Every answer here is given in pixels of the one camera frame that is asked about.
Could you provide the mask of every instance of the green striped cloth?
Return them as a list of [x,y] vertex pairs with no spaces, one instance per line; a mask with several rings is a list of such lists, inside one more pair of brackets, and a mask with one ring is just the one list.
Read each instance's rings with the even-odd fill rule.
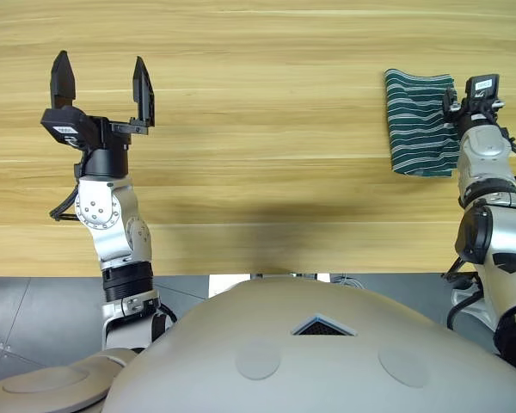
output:
[[392,169],[405,175],[451,176],[459,143],[454,126],[444,122],[441,102],[445,89],[454,88],[452,77],[418,77],[396,69],[385,76]]

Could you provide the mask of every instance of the wooden table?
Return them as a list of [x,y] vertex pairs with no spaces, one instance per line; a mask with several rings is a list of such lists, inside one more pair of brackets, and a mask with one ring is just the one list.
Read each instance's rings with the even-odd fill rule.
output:
[[47,215],[79,157],[39,123],[61,49],[88,114],[128,120],[136,55],[150,71],[157,127],[129,153],[156,274],[447,269],[456,178],[391,172],[388,68],[461,95],[500,73],[516,136],[516,0],[0,0],[0,275],[100,274]]

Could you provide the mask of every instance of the white stripe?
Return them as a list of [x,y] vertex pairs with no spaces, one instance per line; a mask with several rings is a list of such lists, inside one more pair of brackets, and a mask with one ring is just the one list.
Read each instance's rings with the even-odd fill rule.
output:
[[446,82],[441,82],[441,83],[434,83],[434,81],[430,82],[430,83],[417,83],[417,82],[413,82],[413,83],[410,83],[410,82],[405,82],[403,80],[400,80],[400,79],[395,79],[395,78],[390,78],[390,79],[386,79],[386,85],[388,85],[389,82],[394,82],[395,84],[404,84],[406,86],[410,86],[410,87],[422,87],[422,88],[429,88],[429,87],[450,87],[450,86],[453,86],[454,82],[452,81],[446,81]]
[[418,108],[405,108],[405,107],[399,107],[399,108],[392,108],[388,109],[389,112],[393,112],[394,110],[405,110],[406,113],[412,114],[413,112],[426,112],[428,114],[441,114],[441,109],[418,109]]
[[395,152],[402,151],[402,150],[441,147],[449,142],[452,142],[452,139],[446,139],[441,142],[426,142],[424,144],[398,145],[398,146],[394,146],[394,148],[392,148],[391,152],[392,152],[392,154],[394,154]]
[[[424,155],[424,157],[427,157],[427,154],[428,153],[431,153],[432,156],[430,157],[431,159],[436,159],[433,155],[437,155],[438,157],[454,157],[455,155],[458,155],[458,151],[456,152],[441,152],[441,153],[438,153],[437,151],[424,151],[421,153],[421,155]],[[394,164],[397,164],[396,159],[400,158],[400,157],[405,157],[407,155],[415,155],[415,154],[412,154],[412,153],[403,153],[402,155],[398,155],[397,157],[393,157],[392,158],[392,162]]]
[[441,164],[440,166],[419,167],[419,168],[415,168],[413,170],[408,170],[403,173],[408,175],[408,174],[412,174],[413,172],[415,172],[417,170],[433,170],[433,169],[437,169],[440,172],[451,172],[452,170],[455,169],[455,167],[448,167],[447,165],[453,165],[453,162],[446,162],[446,163]]
[[389,75],[398,75],[401,77],[405,77],[408,80],[420,80],[420,81],[430,81],[430,80],[452,80],[451,75],[445,74],[445,75],[438,75],[438,76],[415,76],[415,75],[408,75],[407,73],[404,73],[402,71],[399,71],[398,69],[388,69],[385,72],[386,76]]
[[410,91],[410,92],[416,92],[416,91],[421,91],[421,90],[425,90],[425,89],[445,90],[447,88],[446,87],[436,88],[436,87],[433,87],[433,86],[409,86],[408,88],[406,88],[405,86],[402,86],[399,83],[391,84],[391,85],[389,85],[386,88],[386,90],[388,90],[388,91],[390,91],[392,89],[403,89],[403,90],[407,90],[407,91]]
[[397,103],[413,104],[413,105],[416,105],[416,106],[433,106],[433,105],[437,105],[437,106],[441,107],[441,101],[417,102],[417,101],[414,101],[413,99],[405,99],[405,98],[401,98],[401,97],[396,98],[396,99],[388,100],[388,106],[394,105],[394,104],[397,104]]
[[431,120],[432,118],[441,118],[441,113],[436,112],[434,114],[430,114],[428,116],[419,116],[418,114],[393,114],[388,116],[388,120],[396,120],[396,119],[423,119],[423,120]]
[[445,157],[416,157],[414,159],[409,159],[408,161],[401,162],[397,165],[398,168],[403,168],[404,166],[412,165],[413,163],[429,163],[434,161],[441,161],[445,159]]
[[[421,123],[396,123],[394,121],[392,121],[392,123],[390,124],[390,129],[393,130],[394,132],[397,132],[397,131],[402,131],[402,132],[405,132],[405,129],[402,129],[402,126],[424,126],[424,127],[435,127],[434,125],[439,123],[440,120],[435,120],[433,122],[421,122]],[[442,126],[443,127],[446,127],[446,128],[449,128],[451,124],[449,123],[443,123]]]
[[393,95],[404,95],[404,96],[409,96],[410,98],[424,97],[424,96],[435,96],[435,97],[438,97],[439,99],[441,99],[441,96],[443,95],[443,93],[428,93],[428,94],[425,94],[425,95],[410,95],[409,93],[406,93],[406,92],[391,92],[391,93],[388,94],[388,97],[391,98],[391,99],[394,99],[392,97]]
[[390,142],[392,144],[394,144],[394,142],[397,142],[398,140],[401,140],[404,142],[404,144],[408,144],[416,139],[433,139],[433,140],[429,140],[428,142],[424,142],[425,144],[442,144],[442,143],[448,143],[448,142],[451,142],[451,141],[454,141],[454,138],[455,135],[452,135],[450,133],[438,133],[436,135],[429,135],[429,136],[417,136],[417,137],[414,137],[414,138],[394,138],[392,139]]
[[432,133],[432,132],[441,131],[443,129],[446,129],[446,127],[441,125],[441,126],[432,127],[432,128],[429,128],[429,129],[428,128],[426,128],[426,129],[417,128],[417,129],[411,129],[410,131],[390,131],[390,137],[392,137],[395,134],[397,134],[397,135],[412,135],[413,133]]

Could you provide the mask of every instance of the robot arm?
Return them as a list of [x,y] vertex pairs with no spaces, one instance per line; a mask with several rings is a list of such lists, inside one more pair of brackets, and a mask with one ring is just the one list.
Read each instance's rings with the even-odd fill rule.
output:
[[[88,116],[72,106],[75,81],[67,53],[52,68],[52,108],[41,124],[61,144],[83,153],[75,165],[77,185],[50,212],[56,219],[80,220],[94,239],[101,266],[103,290],[103,348],[145,348],[165,330],[165,316],[175,315],[161,305],[153,288],[151,235],[139,215],[138,200],[128,176],[128,147],[132,133],[147,134],[155,125],[153,88],[144,61],[138,57],[133,75],[133,97],[138,118],[128,123]],[[72,204],[76,214],[65,213]]]
[[516,367],[516,176],[508,162],[516,144],[496,122],[504,106],[498,82],[498,75],[472,77],[460,105],[452,91],[445,94],[445,120],[456,125],[461,142],[458,186],[464,208],[455,243],[459,258],[445,276],[455,278],[466,262],[474,264],[479,291],[464,304],[483,298],[495,345]]

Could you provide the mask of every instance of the label sticker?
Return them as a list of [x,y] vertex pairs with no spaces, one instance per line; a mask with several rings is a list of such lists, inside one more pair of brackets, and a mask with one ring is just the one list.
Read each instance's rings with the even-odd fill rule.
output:
[[53,128],[59,133],[78,133],[75,129],[70,126],[53,126]]
[[480,90],[480,89],[490,88],[492,84],[493,84],[493,80],[492,79],[488,79],[488,80],[484,80],[483,82],[476,83],[474,85],[474,87],[475,87],[476,90]]

